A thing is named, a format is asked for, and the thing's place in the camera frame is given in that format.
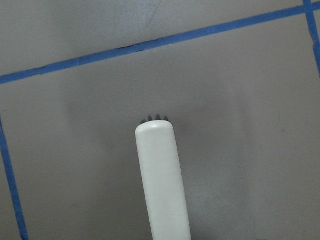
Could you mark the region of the beige hand brush black bristles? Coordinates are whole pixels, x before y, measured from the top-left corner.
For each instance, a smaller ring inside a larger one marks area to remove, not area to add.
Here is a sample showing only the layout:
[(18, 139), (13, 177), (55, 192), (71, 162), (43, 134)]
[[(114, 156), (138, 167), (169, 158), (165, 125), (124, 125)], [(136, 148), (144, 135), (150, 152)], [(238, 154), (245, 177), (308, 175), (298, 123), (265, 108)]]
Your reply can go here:
[(189, 240), (191, 229), (173, 125), (148, 116), (135, 130), (143, 190), (154, 240)]

